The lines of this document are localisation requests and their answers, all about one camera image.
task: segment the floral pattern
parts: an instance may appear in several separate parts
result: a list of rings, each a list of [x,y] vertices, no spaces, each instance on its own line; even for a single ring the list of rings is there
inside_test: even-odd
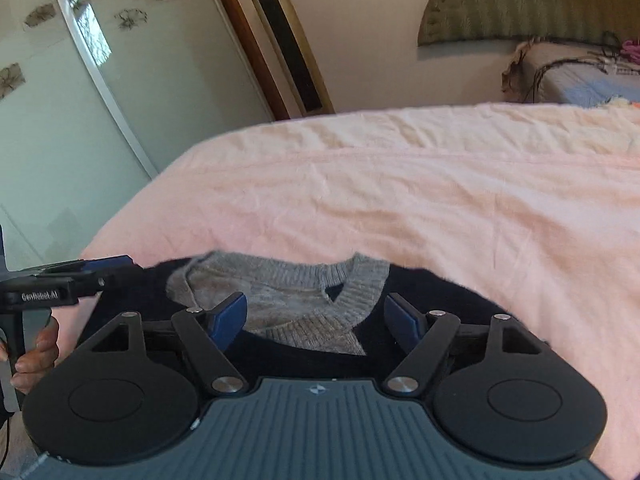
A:
[[[22,69],[17,63],[0,70],[0,100],[7,97],[18,86],[26,81],[22,75]]]
[[[53,4],[46,4],[33,9],[32,12],[24,20],[25,25],[28,27],[37,27],[41,23],[44,23],[56,15],[56,8]]]
[[[140,9],[124,9],[116,14],[116,18],[120,20],[122,30],[131,30],[140,23],[146,23],[146,12]]]

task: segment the ribbed knit neckline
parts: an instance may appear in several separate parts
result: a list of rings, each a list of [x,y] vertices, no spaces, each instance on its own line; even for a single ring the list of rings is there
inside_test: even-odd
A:
[[[280,289],[316,290],[324,299],[324,307],[283,325],[269,327],[259,335],[302,348],[319,348],[332,339],[350,332],[373,310],[388,277],[389,263],[356,253],[349,260],[336,264],[305,265],[271,260],[259,256],[213,251],[194,258],[181,274],[190,289],[189,296],[197,305],[189,285],[189,273],[194,267],[206,268],[227,276],[237,276]],[[332,301],[326,289],[343,285]]]

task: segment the metal pivot screw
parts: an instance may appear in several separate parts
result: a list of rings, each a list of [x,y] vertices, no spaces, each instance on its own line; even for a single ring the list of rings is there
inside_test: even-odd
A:
[[[386,387],[399,394],[410,394],[418,389],[418,381],[412,377],[392,377],[386,382]]]
[[[244,387],[244,383],[237,377],[218,377],[211,383],[211,387],[221,394],[234,394]]]

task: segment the frosted glass panel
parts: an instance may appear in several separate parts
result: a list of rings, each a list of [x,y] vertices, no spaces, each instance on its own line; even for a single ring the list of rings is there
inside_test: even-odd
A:
[[[2,83],[7,67],[12,88]],[[10,268],[77,258],[148,181],[55,0],[0,0],[0,224]]]
[[[201,140],[271,120],[215,0],[71,1],[158,170]]]

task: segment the black cable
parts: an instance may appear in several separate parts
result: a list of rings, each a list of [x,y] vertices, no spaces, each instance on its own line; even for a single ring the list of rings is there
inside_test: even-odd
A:
[[[11,419],[8,418],[6,420],[6,443],[4,444],[4,455],[2,456],[2,461],[0,462],[0,470],[2,470],[2,466],[4,466],[4,462],[6,462],[6,457],[9,455],[9,423]]]

